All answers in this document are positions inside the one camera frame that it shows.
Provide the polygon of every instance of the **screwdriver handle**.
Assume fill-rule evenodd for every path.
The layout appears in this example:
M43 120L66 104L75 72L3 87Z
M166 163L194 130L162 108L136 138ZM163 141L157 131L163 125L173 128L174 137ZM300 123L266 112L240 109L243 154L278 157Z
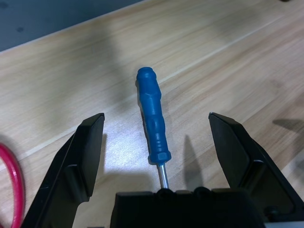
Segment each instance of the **screwdriver handle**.
M148 134L149 160L152 164L164 165L171 159L171 153L165 134L165 120L161 106L162 94L156 74L152 68L143 67L138 70L136 79Z

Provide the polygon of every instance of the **wooden table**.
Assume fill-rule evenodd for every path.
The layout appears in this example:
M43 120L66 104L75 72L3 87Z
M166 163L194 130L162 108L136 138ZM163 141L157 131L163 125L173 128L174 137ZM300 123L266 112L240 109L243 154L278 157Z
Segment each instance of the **wooden table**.
M102 158L74 227L108 227L117 191L159 189L137 105L142 66L153 67L163 94L171 189L228 187L214 111L242 123L303 198L303 62L300 0L150 0L0 53L0 139L21 163L27 209L56 151L98 112ZM10 227L3 164L0 183L0 220Z

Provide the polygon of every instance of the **metal screwdriver shaft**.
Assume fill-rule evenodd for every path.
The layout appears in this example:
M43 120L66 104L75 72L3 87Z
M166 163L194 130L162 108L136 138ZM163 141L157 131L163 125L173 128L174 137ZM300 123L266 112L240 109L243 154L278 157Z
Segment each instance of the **metal screwdriver shaft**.
M161 188L169 188L165 163L171 159L171 153L167 145L165 120L162 116L161 90L156 81L156 74L150 67L139 69L136 78L148 135L149 160L150 163L157 165Z
M168 184L168 178L167 178L165 164L158 165L157 169L158 169L158 175L160 177L161 188L162 189L168 189L169 188L169 184Z

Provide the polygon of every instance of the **black plastic part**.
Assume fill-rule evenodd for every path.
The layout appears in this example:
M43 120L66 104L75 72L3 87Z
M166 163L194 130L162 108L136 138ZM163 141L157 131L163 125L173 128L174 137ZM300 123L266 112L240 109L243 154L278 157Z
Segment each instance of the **black plastic part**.
M230 187L246 189L265 221L303 221L303 201L245 128L216 113L210 113L209 121Z
M77 207L93 194L104 114L84 120L54 157L22 228L72 227Z
M111 228L264 228L249 196L241 190L117 193Z

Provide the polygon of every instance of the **red cable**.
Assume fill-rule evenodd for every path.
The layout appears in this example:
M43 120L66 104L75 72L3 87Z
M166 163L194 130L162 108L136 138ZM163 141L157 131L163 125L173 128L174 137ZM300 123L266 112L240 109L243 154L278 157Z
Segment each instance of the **red cable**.
M25 207L25 194L23 177L19 164L13 153L3 144L0 143L0 158L4 161L13 186L14 193L14 217L11 228L20 228L23 220Z

